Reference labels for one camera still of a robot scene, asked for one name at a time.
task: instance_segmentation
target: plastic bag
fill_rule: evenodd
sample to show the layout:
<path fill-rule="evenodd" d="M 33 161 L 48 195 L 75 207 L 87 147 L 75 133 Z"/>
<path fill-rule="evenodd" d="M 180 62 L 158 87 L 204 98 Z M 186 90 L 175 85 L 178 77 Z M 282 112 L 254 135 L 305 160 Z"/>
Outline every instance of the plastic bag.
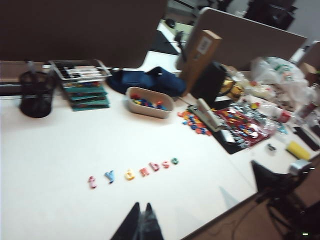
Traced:
<path fill-rule="evenodd" d="M 302 71 L 289 61 L 278 57 L 258 57 L 251 62 L 252 79 L 260 84 L 275 84 L 284 91 L 295 109 L 312 101 L 315 91 L 308 87 Z"/>

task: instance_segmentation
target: label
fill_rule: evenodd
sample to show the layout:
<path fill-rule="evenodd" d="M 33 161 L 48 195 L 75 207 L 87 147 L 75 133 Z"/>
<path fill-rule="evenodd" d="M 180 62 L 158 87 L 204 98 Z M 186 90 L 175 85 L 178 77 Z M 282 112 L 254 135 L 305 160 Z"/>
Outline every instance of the label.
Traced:
<path fill-rule="evenodd" d="M 196 50 L 197 50 L 199 53 L 201 53 L 202 55 L 205 55 L 206 52 L 208 51 L 208 48 L 210 47 L 211 43 L 212 43 L 212 40 L 210 40 L 209 38 L 207 38 L 206 36 L 204 36 L 204 37 L 201 39 L 201 41 L 200 41 L 198 47 L 196 48 Z"/>

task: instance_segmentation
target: brown floor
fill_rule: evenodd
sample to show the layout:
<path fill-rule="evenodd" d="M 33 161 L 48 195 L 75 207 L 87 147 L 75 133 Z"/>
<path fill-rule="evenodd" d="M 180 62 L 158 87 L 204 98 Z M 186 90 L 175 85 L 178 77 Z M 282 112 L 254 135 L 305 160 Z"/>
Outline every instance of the brown floor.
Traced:
<path fill-rule="evenodd" d="M 312 171 L 307 179 L 295 190 L 295 193 L 304 201 L 307 207 L 320 201 L 320 156 L 312 162 L 315 165 L 319 163 L 318 168 Z M 264 201 L 256 206 L 255 199 L 256 197 L 252 196 L 184 239 L 282 240 L 267 212 L 267 202 Z M 234 238 L 232 238 L 233 230 L 239 222 L 240 224 L 234 232 Z"/>

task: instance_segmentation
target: black speaker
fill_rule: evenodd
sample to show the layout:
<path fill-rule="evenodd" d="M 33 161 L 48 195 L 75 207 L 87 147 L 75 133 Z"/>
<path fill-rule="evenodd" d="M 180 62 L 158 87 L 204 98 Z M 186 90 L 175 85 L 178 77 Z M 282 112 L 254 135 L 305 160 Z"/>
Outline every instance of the black speaker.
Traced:
<path fill-rule="evenodd" d="M 211 107 L 225 81 L 227 70 L 219 62 L 212 61 L 194 84 L 191 94 L 196 99 L 204 99 Z"/>

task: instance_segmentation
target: desk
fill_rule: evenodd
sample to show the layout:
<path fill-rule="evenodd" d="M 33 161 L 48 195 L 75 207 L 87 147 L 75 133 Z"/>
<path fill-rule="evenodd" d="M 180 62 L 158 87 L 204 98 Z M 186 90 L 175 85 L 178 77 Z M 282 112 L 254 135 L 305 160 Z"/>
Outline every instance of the desk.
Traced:
<path fill-rule="evenodd" d="M 176 57 L 149 52 L 140 69 L 166 68 Z M 40 119 L 23 115 L 19 99 L 1 97 L 1 239 L 106 240 L 135 202 L 142 209 L 151 203 L 166 240 L 181 239 L 256 192 L 252 157 L 284 172 L 294 161 L 280 153 L 276 137 L 267 140 L 278 147 L 273 158 L 261 150 L 267 141 L 229 155 L 214 137 L 181 124 L 183 101 L 168 119 L 157 119 L 129 112 L 125 96 L 105 88 L 109 109 L 72 112 L 57 95 Z M 148 168 L 146 177 L 138 172 L 174 157 L 178 165 Z M 132 181 L 124 178 L 128 168 Z M 112 184 L 104 176 L 110 170 Z"/>

